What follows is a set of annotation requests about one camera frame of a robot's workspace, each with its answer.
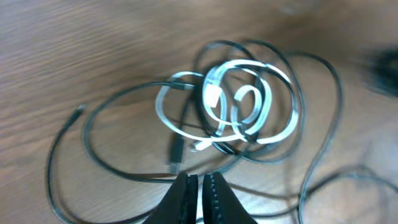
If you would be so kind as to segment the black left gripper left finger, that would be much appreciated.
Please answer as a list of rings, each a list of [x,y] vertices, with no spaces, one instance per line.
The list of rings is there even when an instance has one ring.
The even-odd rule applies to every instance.
[[[179,173],[144,224],[196,224],[198,176]]]

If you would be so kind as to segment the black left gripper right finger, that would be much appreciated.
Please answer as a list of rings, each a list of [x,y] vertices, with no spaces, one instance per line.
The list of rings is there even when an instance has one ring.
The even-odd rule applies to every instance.
[[[257,224],[220,172],[204,176],[202,208],[205,224]]]

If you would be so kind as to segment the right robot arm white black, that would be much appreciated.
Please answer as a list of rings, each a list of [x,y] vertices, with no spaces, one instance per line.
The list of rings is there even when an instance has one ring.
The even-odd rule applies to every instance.
[[[369,49],[361,62],[365,86],[380,95],[397,98],[397,45]]]

